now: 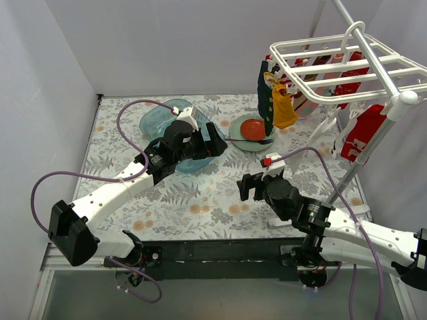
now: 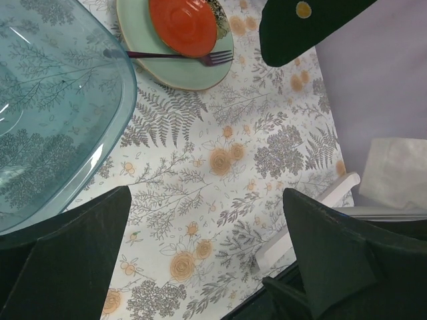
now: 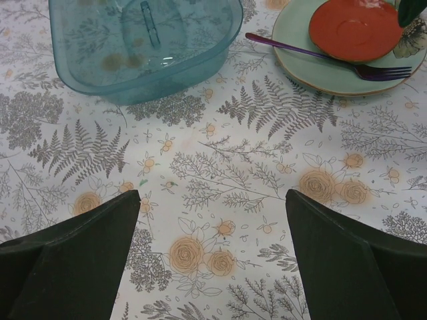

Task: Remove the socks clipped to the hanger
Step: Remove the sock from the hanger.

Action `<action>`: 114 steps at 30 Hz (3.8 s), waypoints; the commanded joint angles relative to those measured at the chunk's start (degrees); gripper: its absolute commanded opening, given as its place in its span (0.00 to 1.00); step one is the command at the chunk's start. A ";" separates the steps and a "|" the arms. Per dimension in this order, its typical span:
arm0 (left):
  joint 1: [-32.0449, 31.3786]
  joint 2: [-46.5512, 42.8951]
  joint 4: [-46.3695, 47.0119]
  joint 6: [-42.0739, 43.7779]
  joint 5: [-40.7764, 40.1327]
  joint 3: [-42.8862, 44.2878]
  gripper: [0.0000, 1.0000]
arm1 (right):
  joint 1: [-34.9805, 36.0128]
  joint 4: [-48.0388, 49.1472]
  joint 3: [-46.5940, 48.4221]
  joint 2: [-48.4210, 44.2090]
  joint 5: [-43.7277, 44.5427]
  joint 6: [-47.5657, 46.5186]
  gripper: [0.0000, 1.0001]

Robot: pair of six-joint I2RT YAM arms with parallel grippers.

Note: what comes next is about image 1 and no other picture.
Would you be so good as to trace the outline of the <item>red sock white pattern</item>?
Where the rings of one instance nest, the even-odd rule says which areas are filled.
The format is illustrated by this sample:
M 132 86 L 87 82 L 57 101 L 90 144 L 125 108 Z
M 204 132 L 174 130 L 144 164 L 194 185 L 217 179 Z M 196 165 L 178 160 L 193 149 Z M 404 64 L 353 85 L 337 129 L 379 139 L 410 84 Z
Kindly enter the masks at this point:
M 386 119 L 384 105 L 374 104 L 357 116 L 357 123 L 346 137 L 340 156 L 354 162 Z

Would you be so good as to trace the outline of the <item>plain white sock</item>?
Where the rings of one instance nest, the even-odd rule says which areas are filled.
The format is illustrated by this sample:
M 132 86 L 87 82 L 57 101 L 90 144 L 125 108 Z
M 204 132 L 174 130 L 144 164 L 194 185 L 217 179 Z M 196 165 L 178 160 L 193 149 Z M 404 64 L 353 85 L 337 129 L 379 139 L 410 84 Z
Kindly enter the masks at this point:
M 323 120 L 310 135 L 308 141 L 303 148 L 311 147 L 318 139 L 320 139 L 327 131 L 336 124 L 336 116 L 327 117 Z M 286 164 L 290 167 L 292 173 L 295 173 L 304 158 L 305 151 L 301 151 L 286 159 Z

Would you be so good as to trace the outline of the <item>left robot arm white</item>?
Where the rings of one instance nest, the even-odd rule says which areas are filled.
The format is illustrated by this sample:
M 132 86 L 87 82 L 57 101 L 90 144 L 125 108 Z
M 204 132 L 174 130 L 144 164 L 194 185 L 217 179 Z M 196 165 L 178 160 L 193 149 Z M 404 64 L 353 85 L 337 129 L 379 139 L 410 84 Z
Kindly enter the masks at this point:
M 98 227 L 133 197 L 173 174 L 179 163 L 220 156 L 227 143 L 212 122 L 205 126 L 207 139 L 189 123 L 173 121 L 163 137 L 151 141 L 113 183 L 70 204 L 63 200 L 54 204 L 48 236 L 72 266 L 94 256 L 114 257 L 129 267 L 141 261 L 143 243 L 136 235 L 127 230 L 105 233 Z

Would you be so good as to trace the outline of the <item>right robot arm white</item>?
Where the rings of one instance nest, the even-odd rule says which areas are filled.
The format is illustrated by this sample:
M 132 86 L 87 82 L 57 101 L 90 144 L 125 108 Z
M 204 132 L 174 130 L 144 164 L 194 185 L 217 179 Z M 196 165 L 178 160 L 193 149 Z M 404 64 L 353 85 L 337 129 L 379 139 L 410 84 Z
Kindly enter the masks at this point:
M 305 197 L 283 177 L 246 174 L 237 182 L 242 201 L 253 189 L 254 200 L 265 201 L 281 221 L 305 234 L 302 246 L 290 254 L 298 265 L 321 261 L 347 262 L 399 277 L 406 285 L 426 290 L 426 229 L 400 231 L 351 215 Z

